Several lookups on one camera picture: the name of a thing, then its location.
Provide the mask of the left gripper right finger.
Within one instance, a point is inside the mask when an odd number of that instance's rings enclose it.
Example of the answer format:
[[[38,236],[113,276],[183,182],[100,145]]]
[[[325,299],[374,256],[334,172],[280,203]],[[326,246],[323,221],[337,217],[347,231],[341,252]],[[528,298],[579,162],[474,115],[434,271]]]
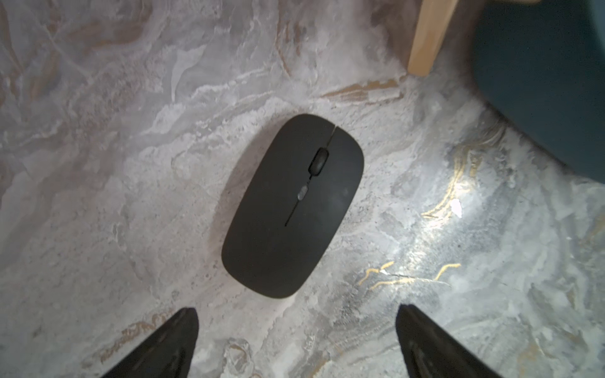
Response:
[[[395,330],[410,377],[500,377],[414,305],[400,305]]]

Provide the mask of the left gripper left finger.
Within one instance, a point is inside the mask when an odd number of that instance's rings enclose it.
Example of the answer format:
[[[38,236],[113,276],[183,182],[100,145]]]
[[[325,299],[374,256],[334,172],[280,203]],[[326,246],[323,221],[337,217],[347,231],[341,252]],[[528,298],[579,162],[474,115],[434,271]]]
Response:
[[[105,377],[186,377],[199,334],[196,309],[184,307],[108,371]]]

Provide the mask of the black mouse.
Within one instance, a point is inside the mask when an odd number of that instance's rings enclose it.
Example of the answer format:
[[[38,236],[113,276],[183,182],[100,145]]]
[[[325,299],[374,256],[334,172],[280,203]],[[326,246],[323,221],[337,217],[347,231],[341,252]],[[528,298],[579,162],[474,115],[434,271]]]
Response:
[[[222,247],[228,273],[272,299],[299,290],[332,242],[364,171],[355,139],[301,114],[274,137],[244,193]]]

